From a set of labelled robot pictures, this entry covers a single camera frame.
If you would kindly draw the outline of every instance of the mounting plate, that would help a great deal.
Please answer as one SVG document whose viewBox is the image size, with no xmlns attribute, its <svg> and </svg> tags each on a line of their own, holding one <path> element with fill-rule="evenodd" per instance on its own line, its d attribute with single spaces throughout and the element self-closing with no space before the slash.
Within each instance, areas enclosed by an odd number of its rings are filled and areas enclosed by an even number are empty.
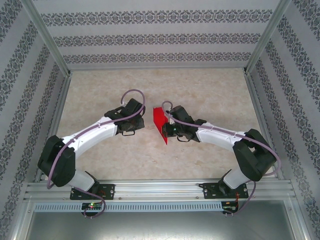
<svg viewBox="0 0 320 240">
<path fill-rule="evenodd" d="M 247 185 L 241 184 L 236 189 L 230 191 L 228 196 L 224 196 L 219 190 L 219 184 L 217 182 L 206 182 L 199 184 L 199 187 L 203 189 L 204 199 L 233 199 L 236 198 L 238 193 L 239 199 L 247 199 L 249 197 Z"/>
<path fill-rule="evenodd" d="M 115 195 L 114 184 L 100 184 L 97 195 L 102 197 L 104 200 L 113 200 Z M 81 191 L 78 191 L 74 188 L 71 189 L 70 193 L 71 200 L 97 200 L 96 197 L 85 194 Z"/>
</svg>

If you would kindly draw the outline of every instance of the textured floor surface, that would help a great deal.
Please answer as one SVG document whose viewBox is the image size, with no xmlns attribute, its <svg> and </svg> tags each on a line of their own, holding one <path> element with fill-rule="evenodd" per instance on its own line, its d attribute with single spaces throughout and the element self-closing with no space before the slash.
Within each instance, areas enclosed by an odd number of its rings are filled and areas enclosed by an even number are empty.
<svg viewBox="0 0 320 240">
<path fill-rule="evenodd" d="M 152 116 L 164 100 L 182 105 L 194 120 L 235 131 L 259 130 L 240 68 L 130 69 L 74 72 L 57 135 L 71 135 L 95 123 L 119 107 L 129 89 L 146 96 L 145 128 L 135 136 L 106 139 L 77 159 L 77 169 L 97 179 L 220 178 L 237 166 L 232 152 L 212 144 L 170 138 L 166 145 Z M 126 100 L 132 97 L 142 99 L 130 93 Z"/>
</svg>

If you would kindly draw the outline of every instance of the red block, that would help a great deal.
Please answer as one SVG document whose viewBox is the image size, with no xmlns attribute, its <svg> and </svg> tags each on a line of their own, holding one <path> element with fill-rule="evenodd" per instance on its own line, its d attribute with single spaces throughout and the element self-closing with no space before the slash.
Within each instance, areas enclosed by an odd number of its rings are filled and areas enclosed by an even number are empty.
<svg viewBox="0 0 320 240">
<path fill-rule="evenodd" d="M 165 137 L 162 133 L 162 126 L 165 123 L 168 123 L 168 118 L 165 116 L 164 111 L 162 111 L 162 107 L 153 108 L 153 122 L 156 128 L 159 130 L 161 136 L 163 137 L 165 144 L 168 145 L 168 138 Z"/>
</svg>

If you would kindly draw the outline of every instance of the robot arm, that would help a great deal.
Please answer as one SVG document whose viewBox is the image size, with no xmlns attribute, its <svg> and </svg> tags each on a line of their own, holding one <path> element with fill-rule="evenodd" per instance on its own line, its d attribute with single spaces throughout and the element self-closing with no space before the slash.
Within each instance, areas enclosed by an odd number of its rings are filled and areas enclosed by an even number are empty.
<svg viewBox="0 0 320 240">
<path fill-rule="evenodd" d="M 267 149 L 240 137 L 248 137 L 269 146 L 255 129 L 250 129 L 248 132 L 235 132 L 216 127 L 202 119 L 194 121 L 182 106 L 176 106 L 168 113 L 181 122 L 199 125 L 199 127 L 167 122 L 162 126 L 162 133 L 166 138 L 176 136 L 180 142 L 193 140 L 199 143 L 211 143 L 234 152 L 238 167 L 228 171 L 219 181 L 219 189 L 225 196 L 228 196 L 230 190 L 236 189 L 243 183 L 259 181 L 276 162 L 275 157 Z M 185 137 L 187 141 L 182 141 L 181 137 Z"/>
<path fill-rule="evenodd" d="M 127 120 L 103 124 L 108 121 L 131 116 L 141 107 L 142 104 L 132 98 L 126 106 L 121 106 L 108 111 L 96 123 L 77 133 L 63 138 L 59 138 L 56 135 L 51 136 L 44 146 L 38 162 L 38 167 L 49 176 L 53 162 L 59 151 L 71 140 L 73 142 L 67 146 L 59 157 L 51 180 L 57 187 L 70 185 L 95 194 L 98 190 L 99 182 L 88 172 L 76 170 L 76 159 L 86 150 L 102 140 L 117 134 L 127 136 L 124 134 L 126 132 L 130 132 L 130 135 L 134 135 L 136 130 L 144 128 L 145 125 L 142 116 L 145 112 L 145 108 L 142 111 L 142 115 L 138 114 Z"/>
</svg>

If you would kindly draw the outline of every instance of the patterned wallpaper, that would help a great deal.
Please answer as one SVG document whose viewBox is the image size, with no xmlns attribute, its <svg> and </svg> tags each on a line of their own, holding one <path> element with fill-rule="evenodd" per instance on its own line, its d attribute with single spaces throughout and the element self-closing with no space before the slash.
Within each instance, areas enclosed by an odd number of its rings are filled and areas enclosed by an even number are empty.
<svg viewBox="0 0 320 240">
<path fill-rule="evenodd" d="M 18 0 L 0 3 L 0 240 L 32 182 L 64 76 Z"/>
<path fill-rule="evenodd" d="M 278 2 L 34 1 L 72 70 L 244 67 Z"/>
<path fill-rule="evenodd" d="M 320 239 L 319 17 L 316 0 L 293 0 L 251 72 L 311 239 Z"/>
</svg>

